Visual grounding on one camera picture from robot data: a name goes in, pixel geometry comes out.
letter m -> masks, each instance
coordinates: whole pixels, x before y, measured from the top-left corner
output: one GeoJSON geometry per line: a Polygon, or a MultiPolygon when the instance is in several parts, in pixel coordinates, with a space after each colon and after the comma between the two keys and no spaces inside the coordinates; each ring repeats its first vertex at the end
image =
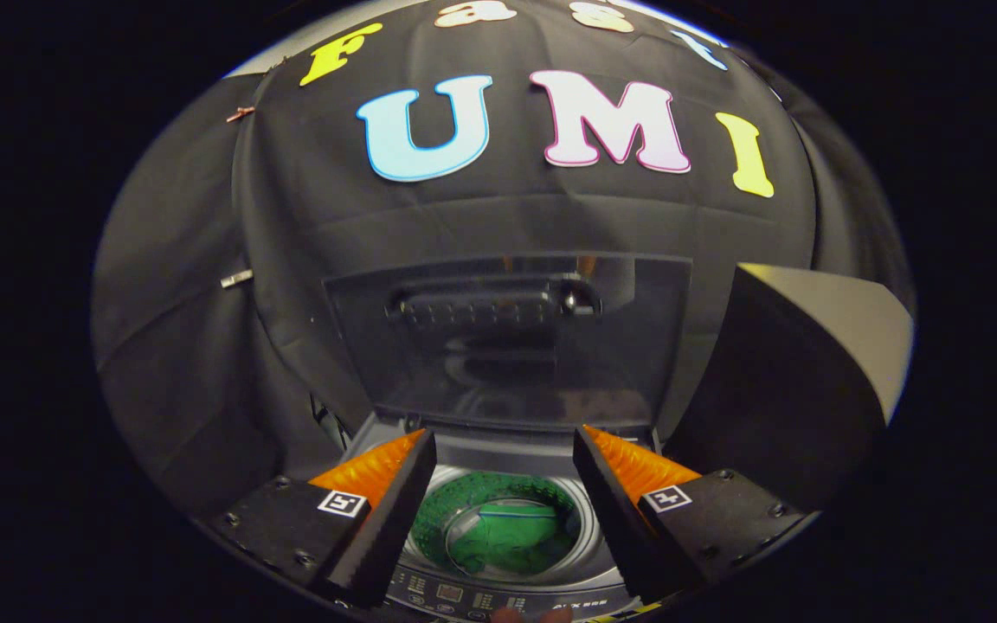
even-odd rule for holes
{"type": "Polygon", "coordinates": [[[640,130],[642,142],[637,162],[665,173],[687,173],[691,162],[679,145],[672,121],[672,94],[644,82],[630,82],[618,106],[581,74],[570,71],[536,71],[534,84],[545,87],[553,106],[556,142],[545,150],[545,159],[557,166],[590,166],[598,150],[587,143],[586,124],[617,164],[629,158],[640,130]]]}

black fabric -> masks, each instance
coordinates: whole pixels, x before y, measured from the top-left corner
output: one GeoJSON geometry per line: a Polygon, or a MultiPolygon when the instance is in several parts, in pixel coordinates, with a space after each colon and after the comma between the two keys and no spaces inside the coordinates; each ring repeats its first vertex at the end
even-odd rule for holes
{"type": "Polygon", "coordinates": [[[810,265],[815,207],[807,154],[779,101],[735,56],[716,52],[731,67],[717,70],[647,16],[630,15],[637,30],[623,35],[576,22],[566,3],[508,4],[515,19],[451,29],[432,24],[427,4],[381,16],[373,21],[383,30],[367,36],[340,70],[300,87],[310,67],[304,52],[269,72],[257,113],[241,124],[234,191],[257,272],[257,306],[289,366],[310,385],[325,386],[325,402],[350,425],[370,405],[343,367],[322,279],[460,255],[598,251],[693,259],[678,372],[661,411],[678,417],[709,356],[736,263],[810,265]],[[549,98],[529,79],[542,68],[581,72],[614,102],[630,81],[672,91],[692,170],[654,172],[633,154],[623,165],[605,153],[581,169],[546,163],[554,139],[549,98]],[[413,138],[443,145],[451,112],[433,87],[469,74],[494,79],[484,91],[491,139],[481,157],[420,183],[378,177],[356,110],[416,88],[413,138]],[[715,119],[719,111],[761,127],[775,198],[733,186],[736,157],[715,119]]]}
{"type": "Polygon", "coordinates": [[[139,464],[188,512],[218,512],[280,470],[316,476],[340,454],[270,348],[247,285],[219,285],[248,266],[230,201],[238,125],[225,119],[260,79],[218,83],[159,135],[95,263],[107,405],[139,464]]]}
{"type": "Polygon", "coordinates": [[[576,22],[559,1],[508,4],[516,19],[451,29],[432,24],[428,4],[387,13],[344,67],[307,87],[299,82],[309,51],[322,42],[268,74],[222,80],[128,178],[96,261],[95,359],[119,430],[181,508],[214,509],[272,470],[312,476],[332,462],[339,453],[309,417],[310,395],[352,430],[370,413],[324,279],[462,255],[692,260],[660,414],[665,437],[707,366],[739,261],[851,271],[907,292],[882,195],[859,181],[870,173],[835,126],[761,63],[749,66],[763,80],[715,48],[730,67],[720,71],[636,13],[628,15],[636,31],[623,35],[576,22]],[[654,172],[633,153],[622,165],[605,153],[577,169],[546,163],[550,103],[529,78],[543,68],[584,74],[614,102],[630,81],[667,88],[690,172],[654,172]],[[484,91],[491,139],[481,157],[415,184],[378,177],[357,108],[416,88],[413,138],[442,145],[451,112],[433,87],[469,74],[494,79],[484,91]],[[256,112],[226,123],[238,106],[256,112]],[[716,112],[759,127],[775,196],[733,186],[736,157],[716,112]],[[852,190],[839,188],[846,174],[852,190]],[[815,252],[819,214],[827,239],[815,252]],[[842,218],[846,226],[831,226],[842,218]],[[848,248],[855,260],[840,260],[848,248]],[[245,268],[252,281],[218,285],[245,268]]]}

letter u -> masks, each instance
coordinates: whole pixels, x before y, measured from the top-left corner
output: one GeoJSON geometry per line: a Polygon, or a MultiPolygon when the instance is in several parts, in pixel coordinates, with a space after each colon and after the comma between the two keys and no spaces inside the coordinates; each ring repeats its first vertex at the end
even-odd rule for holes
{"type": "Polygon", "coordinates": [[[393,182],[420,182],[454,173],[468,166],[487,147],[490,127],[483,90],[490,75],[464,75],[434,88],[452,103],[452,139],[439,147],[419,147],[410,134],[410,104],[419,98],[409,88],[376,98],[357,110],[364,119],[368,159],[380,177],[393,182]]]}

transparent lid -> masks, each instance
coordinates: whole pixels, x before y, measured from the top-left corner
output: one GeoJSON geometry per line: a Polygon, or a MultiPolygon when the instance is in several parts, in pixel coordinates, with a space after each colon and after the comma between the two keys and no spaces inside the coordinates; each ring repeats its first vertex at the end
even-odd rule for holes
{"type": "Polygon", "coordinates": [[[376,409],[503,428],[652,425],[690,261],[535,255],[328,279],[376,409]]]}

control panel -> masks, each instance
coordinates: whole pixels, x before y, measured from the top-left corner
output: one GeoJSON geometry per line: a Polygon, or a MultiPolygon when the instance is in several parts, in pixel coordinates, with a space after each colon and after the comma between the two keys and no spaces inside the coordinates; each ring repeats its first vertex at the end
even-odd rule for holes
{"type": "Polygon", "coordinates": [[[404,606],[432,612],[443,619],[466,623],[486,623],[491,620],[491,612],[502,607],[514,608],[534,616],[570,607],[575,613],[575,619],[592,619],[594,616],[620,611],[630,606],[634,600],[626,592],[625,585],[621,584],[590,591],[514,592],[495,587],[475,587],[401,564],[391,577],[387,596],[404,606]]]}

